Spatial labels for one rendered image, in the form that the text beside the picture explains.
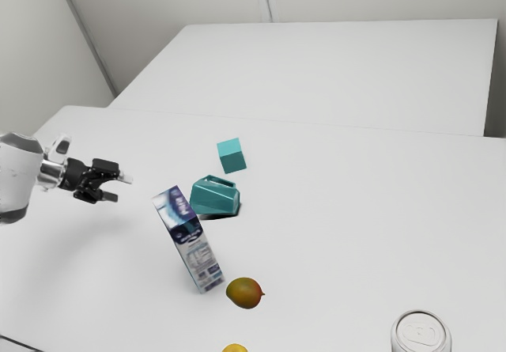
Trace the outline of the mango fruit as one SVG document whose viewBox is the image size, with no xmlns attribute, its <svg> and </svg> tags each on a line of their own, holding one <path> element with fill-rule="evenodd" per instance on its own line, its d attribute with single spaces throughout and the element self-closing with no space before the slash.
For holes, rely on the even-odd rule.
<svg viewBox="0 0 506 352">
<path fill-rule="evenodd" d="M 236 278 L 226 288 L 225 295 L 236 306 L 253 309 L 265 295 L 261 286 L 253 278 Z"/>
</svg>

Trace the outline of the blue and white carton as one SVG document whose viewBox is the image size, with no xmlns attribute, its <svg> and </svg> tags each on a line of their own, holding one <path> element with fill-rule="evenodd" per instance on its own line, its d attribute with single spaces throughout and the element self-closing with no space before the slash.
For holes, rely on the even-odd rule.
<svg viewBox="0 0 506 352">
<path fill-rule="evenodd" d="M 200 293 L 224 281 L 221 267 L 210 247 L 197 214 L 178 186 L 152 197 L 176 249 Z"/>
</svg>

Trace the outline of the silver can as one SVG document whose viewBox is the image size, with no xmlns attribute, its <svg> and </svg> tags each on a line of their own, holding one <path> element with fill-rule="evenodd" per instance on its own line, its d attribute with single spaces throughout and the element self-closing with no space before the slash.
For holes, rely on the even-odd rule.
<svg viewBox="0 0 506 352">
<path fill-rule="evenodd" d="M 391 328 L 391 352 L 452 352 L 447 325 L 424 310 L 403 313 Z"/>
</svg>

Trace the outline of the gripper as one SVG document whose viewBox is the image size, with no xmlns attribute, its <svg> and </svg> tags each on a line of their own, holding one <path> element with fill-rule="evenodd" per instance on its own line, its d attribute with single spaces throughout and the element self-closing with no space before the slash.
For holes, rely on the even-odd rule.
<svg viewBox="0 0 506 352">
<path fill-rule="evenodd" d="M 121 170 L 116 162 L 94 158 L 92 165 L 87 166 L 80 160 L 68 158 L 59 188 L 72 191 L 74 198 L 91 204 L 118 202 L 117 194 L 101 189 L 103 183 L 112 180 L 133 183 L 133 177 Z"/>
</svg>

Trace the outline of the teal faceted mug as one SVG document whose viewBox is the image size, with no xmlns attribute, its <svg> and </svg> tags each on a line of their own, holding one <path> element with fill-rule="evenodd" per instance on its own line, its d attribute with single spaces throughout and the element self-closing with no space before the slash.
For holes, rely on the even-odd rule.
<svg viewBox="0 0 506 352">
<path fill-rule="evenodd" d="M 236 215 L 240 192 L 235 183 L 208 175 L 193 183 L 190 205 L 196 214 Z"/>
</svg>

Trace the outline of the teal cube block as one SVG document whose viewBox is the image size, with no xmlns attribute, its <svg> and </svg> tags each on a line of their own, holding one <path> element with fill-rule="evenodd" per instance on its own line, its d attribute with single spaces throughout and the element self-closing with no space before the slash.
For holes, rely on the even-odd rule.
<svg viewBox="0 0 506 352">
<path fill-rule="evenodd" d="M 240 140 L 232 138 L 217 144 L 218 156 L 225 174 L 247 168 Z"/>
</svg>

